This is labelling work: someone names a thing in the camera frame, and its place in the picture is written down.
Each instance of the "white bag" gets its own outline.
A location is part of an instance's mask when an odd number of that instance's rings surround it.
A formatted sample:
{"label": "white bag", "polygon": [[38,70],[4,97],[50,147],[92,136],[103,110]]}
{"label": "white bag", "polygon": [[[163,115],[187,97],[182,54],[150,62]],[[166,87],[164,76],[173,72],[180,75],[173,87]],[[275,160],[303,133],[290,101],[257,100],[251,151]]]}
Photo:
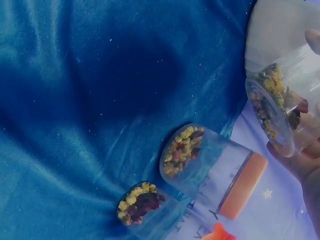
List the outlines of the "white bag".
{"label": "white bag", "polygon": [[246,73],[306,44],[308,29],[320,30],[320,0],[258,0],[247,31]]}

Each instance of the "human hand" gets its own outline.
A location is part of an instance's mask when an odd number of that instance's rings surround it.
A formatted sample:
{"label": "human hand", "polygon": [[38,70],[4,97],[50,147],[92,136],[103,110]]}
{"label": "human hand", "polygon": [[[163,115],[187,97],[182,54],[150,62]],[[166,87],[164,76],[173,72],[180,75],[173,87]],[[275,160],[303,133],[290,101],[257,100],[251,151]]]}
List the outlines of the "human hand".
{"label": "human hand", "polygon": [[[313,29],[305,31],[305,39],[310,48],[320,55],[320,31]],[[270,142],[266,147],[272,156],[300,182],[305,206],[320,239],[320,138],[292,157],[280,155]]]}

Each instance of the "dried herbs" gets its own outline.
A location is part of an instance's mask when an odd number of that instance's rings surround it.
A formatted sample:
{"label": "dried herbs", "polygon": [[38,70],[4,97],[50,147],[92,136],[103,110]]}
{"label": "dried herbs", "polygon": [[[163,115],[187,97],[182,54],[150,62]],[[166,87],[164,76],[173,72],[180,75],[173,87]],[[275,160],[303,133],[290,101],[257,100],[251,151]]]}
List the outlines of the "dried herbs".
{"label": "dried herbs", "polygon": [[[306,114],[309,111],[309,103],[289,87],[285,87],[279,64],[273,63],[267,66],[259,73],[255,73],[253,79],[267,91],[276,106],[283,112],[291,129],[296,130],[300,124],[301,113]],[[271,115],[273,107],[270,101],[260,92],[251,92],[249,99],[256,115],[261,120],[263,130],[269,138],[275,140],[277,138],[277,123],[273,121],[277,118]]]}
{"label": "dried herbs", "polygon": [[166,201],[164,195],[157,193],[156,185],[143,182],[134,187],[126,197],[119,202],[117,217],[127,226],[142,224],[143,217],[158,208]]}
{"label": "dried herbs", "polygon": [[164,157],[164,173],[173,177],[183,171],[189,160],[198,157],[204,128],[188,126],[175,137]]}

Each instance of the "fingernail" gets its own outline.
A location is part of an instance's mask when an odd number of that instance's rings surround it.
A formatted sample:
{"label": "fingernail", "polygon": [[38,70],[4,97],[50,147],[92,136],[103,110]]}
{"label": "fingernail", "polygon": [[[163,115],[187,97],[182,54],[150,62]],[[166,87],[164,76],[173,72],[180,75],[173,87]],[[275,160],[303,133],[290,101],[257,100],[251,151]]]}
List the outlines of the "fingernail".
{"label": "fingernail", "polygon": [[308,29],[304,33],[305,40],[310,48],[318,55],[320,55],[320,31]]}
{"label": "fingernail", "polygon": [[268,141],[268,143],[266,144],[266,148],[269,150],[269,151],[272,151],[274,149],[274,146],[271,144],[271,142]]}

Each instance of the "finger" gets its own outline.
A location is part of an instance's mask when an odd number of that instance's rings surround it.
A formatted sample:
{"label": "finger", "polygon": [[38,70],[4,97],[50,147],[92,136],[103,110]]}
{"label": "finger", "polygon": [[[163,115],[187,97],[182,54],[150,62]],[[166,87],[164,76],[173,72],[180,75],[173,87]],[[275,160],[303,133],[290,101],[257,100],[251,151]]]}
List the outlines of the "finger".
{"label": "finger", "polygon": [[296,154],[292,157],[280,155],[270,142],[266,145],[271,155],[278,160],[300,183],[303,183],[310,173],[317,169],[316,164],[309,161],[304,155]]}
{"label": "finger", "polygon": [[320,142],[314,141],[310,144],[306,149],[302,151],[302,153],[310,159],[320,158]]}
{"label": "finger", "polygon": [[320,55],[320,31],[308,29],[304,33],[305,40],[314,53]]}

